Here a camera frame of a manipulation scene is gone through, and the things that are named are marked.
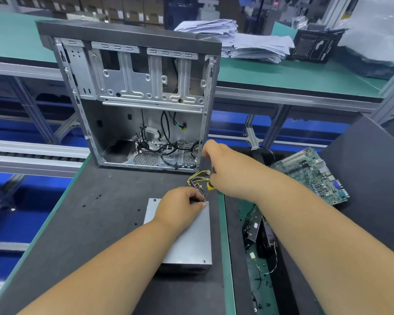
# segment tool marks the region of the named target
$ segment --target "motherboard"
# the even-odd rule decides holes
[[[349,199],[343,188],[327,168],[326,163],[313,148],[306,148],[270,166],[315,192],[331,205]]]

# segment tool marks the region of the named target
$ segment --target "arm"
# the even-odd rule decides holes
[[[177,236],[204,208],[192,187],[169,191],[155,217],[102,251],[25,307],[19,315],[131,314]]]
[[[258,205],[327,315],[394,314],[393,251],[294,179],[214,141],[203,156],[215,188]]]

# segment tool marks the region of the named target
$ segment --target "circuit board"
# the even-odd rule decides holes
[[[270,166],[315,192],[331,205],[347,201],[350,197],[327,168],[313,148],[306,148]]]

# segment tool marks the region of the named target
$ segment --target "forearm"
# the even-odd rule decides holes
[[[257,177],[260,210],[327,315],[394,314],[394,253],[297,181]]]
[[[175,241],[153,220],[102,251],[20,314],[131,314]]]

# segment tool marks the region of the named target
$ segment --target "black workbench surface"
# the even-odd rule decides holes
[[[97,168],[87,160],[0,292],[0,315],[17,313],[142,225],[148,199],[162,198],[186,185],[186,179],[183,174]],[[208,201],[210,270],[178,278],[155,276],[134,314],[225,314],[217,194],[211,192]]]

